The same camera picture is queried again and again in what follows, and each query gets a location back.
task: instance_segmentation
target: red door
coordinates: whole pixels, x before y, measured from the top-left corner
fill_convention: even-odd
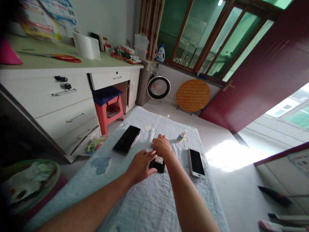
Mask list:
[[[294,0],[200,115],[240,131],[309,82],[309,1]]]

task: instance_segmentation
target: smartphone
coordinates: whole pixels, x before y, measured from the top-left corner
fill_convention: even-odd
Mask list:
[[[190,166],[190,174],[193,177],[206,179],[200,152],[189,148],[188,149],[188,159],[189,159],[189,166]]]
[[[156,168],[158,170],[158,172],[160,173],[164,173],[165,170],[165,162],[163,160],[163,158],[161,156],[157,156],[157,158],[155,158],[154,160],[152,160],[149,164],[149,168]]]
[[[139,136],[141,129],[129,126],[128,129],[123,133],[121,138],[113,147],[113,150],[122,154],[127,155],[131,147],[134,145],[137,137]]]

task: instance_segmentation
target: hand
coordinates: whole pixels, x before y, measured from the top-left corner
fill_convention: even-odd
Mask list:
[[[141,150],[140,152],[136,153],[128,170],[125,173],[132,182],[132,185],[141,182],[142,180],[149,177],[151,174],[158,171],[155,168],[151,168],[148,170],[150,162],[156,157],[157,154],[155,154],[155,150],[150,152]]]
[[[162,136],[161,134],[159,134],[158,138],[154,138],[152,142],[154,143],[155,150],[157,151],[158,155],[162,156],[163,159],[167,155],[173,154],[171,145],[165,135]]]

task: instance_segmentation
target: desk drawer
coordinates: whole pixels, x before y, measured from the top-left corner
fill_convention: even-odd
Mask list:
[[[56,140],[56,143],[65,150],[67,147],[72,144],[76,145],[97,125],[99,125],[98,116],[90,119],[84,124],[80,125],[78,128],[70,131],[69,133],[63,135],[59,139]]]
[[[131,71],[121,70],[112,72],[97,72],[91,73],[90,79],[94,90],[102,89],[120,82],[130,80]]]
[[[89,81],[86,74],[65,75],[72,91],[63,93],[64,82],[55,80],[54,77],[39,77],[1,82],[4,87],[19,101],[19,103],[34,118],[49,114],[64,107],[73,105],[83,100],[92,98]]]
[[[40,126],[57,140],[97,115],[93,99],[87,99],[36,119]]]

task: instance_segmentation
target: small spray bottle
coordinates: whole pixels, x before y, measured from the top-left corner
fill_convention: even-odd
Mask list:
[[[176,142],[180,142],[185,136],[188,130],[184,130],[181,134],[176,138]]]

